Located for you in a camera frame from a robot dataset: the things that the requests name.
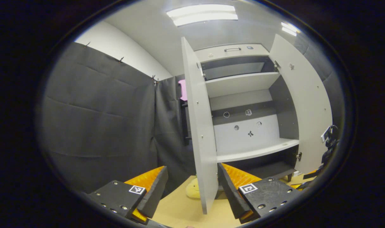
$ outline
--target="sticker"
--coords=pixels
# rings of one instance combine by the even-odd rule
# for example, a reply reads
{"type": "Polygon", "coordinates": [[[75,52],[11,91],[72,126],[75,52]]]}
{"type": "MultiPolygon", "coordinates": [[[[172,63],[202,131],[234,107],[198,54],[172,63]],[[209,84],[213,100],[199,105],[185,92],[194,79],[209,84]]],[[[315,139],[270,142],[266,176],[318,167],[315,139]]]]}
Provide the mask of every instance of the sticker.
{"type": "Polygon", "coordinates": [[[145,190],[143,187],[139,187],[136,185],[133,185],[132,188],[129,189],[129,192],[136,193],[136,194],[142,194],[142,192],[145,190]]]}
{"type": "Polygon", "coordinates": [[[243,185],[243,186],[240,186],[239,188],[243,194],[257,190],[256,186],[253,184],[243,185]]]}

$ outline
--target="door hinge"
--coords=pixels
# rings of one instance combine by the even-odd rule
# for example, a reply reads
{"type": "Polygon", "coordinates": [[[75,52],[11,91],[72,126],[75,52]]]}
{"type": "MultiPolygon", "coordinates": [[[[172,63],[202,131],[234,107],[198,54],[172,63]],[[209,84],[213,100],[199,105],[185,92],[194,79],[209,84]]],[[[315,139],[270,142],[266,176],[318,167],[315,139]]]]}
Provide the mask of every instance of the door hinge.
{"type": "Polygon", "coordinates": [[[299,154],[297,154],[296,157],[298,158],[298,161],[300,162],[300,161],[301,161],[301,158],[302,158],[302,152],[300,152],[299,154]]]}
{"type": "Polygon", "coordinates": [[[277,61],[274,60],[274,71],[277,72],[281,68],[277,61]]]}

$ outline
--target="wooden floor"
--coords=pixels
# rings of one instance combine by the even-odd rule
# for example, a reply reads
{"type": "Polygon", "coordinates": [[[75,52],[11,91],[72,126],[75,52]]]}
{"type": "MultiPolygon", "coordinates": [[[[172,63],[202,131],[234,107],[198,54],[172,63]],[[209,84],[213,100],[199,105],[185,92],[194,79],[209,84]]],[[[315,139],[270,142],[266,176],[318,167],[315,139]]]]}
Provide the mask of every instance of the wooden floor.
{"type": "MultiPolygon", "coordinates": [[[[185,228],[187,226],[195,228],[234,228],[240,224],[235,219],[230,209],[229,202],[225,197],[214,200],[214,204],[208,215],[202,214],[200,199],[187,197],[185,189],[188,183],[196,176],[190,176],[176,190],[164,197],[156,209],[152,220],[173,228],[185,228]]],[[[299,184],[314,178],[303,180],[303,174],[294,176],[291,182],[287,182],[287,177],[280,179],[287,184],[299,184]]]]}

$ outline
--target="open cabinet door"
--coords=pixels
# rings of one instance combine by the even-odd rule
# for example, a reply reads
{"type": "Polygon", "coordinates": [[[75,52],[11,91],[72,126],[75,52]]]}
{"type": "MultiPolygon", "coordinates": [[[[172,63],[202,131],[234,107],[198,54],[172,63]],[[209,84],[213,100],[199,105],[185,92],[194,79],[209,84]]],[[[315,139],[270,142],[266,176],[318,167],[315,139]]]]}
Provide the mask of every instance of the open cabinet door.
{"type": "Polygon", "coordinates": [[[187,40],[181,38],[195,168],[203,214],[210,210],[217,190],[217,150],[210,101],[201,63],[187,40]]]}
{"type": "Polygon", "coordinates": [[[280,65],[279,71],[287,84],[298,118],[300,144],[295,169],[309,173],[321,165],[327,150],[321,135],[332,125],[329,98],[318,73],[288,41],[275,35],[270,59],[280,65]]]}

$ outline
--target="white cabinet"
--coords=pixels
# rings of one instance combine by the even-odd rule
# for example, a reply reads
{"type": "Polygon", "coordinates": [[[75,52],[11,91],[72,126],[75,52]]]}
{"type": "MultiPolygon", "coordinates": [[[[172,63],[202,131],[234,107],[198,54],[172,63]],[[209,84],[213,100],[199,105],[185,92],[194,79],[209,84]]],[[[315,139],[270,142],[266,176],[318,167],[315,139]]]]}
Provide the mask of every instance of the white cabinet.
{"type": "Polygon", "coordinates": [[[212,124],[210,101],[202,75],[201,63],[187,40],[181,38],[188,114],[198,186],[203,214],[207,214],[218,190],[217,151],[214,126],[212,124]]]}
{"type": "Polygon", "coordinates": [[[268,56],[261,44],[233,44],[210,47],[195,51],[200,62],[208,62],[238,56],[268,56]]]}
{"type": "Polygon", "coordinates": [[[288,86],[297,112],[302,153],[295,169],[303,173],[316,170],[327,150],[320,136],[332,125],[332,111],[325,87],[318,73],[294,46],[275,35],[270,58],[280,65],[279,72],[288,86]]]}
{"type": "Polygon", "coordinates": [[[307,173],[320,166],[326,151],[320,135],[332,125],[330,103],[316,71],[294,46],[278,35],[270,53],[259,44],[225,45],[194,52],[184,37],[181,43],[191,138],[204,214],[210,211],[218,189],[218,162],[252,159],[298,145],[302,158],[296,162],[296,170],[307,173]],[[214,79],[208,81],[204,78],[201,63],[219,68],[225,62],[229,65],[251,63],[253,57],[268,59],[269,62],[259,65],[261,72],[212,77],[214,79]],[[274,72],[274,61],[280,65],[278,72],[274,72]],[[298,125],[293,122],[292,127],[298,128],[298,138],[280,138],[282,128],[278,113],[268,106],[268,102],[273,102],[269,89],[281,76],[295,106],[298,125]],[[252,116],[251,111],[242,110],[247,107],[256,109],[256,114],[252,116]],[[234,116],[222,117],[227,110],[234,116]]]}

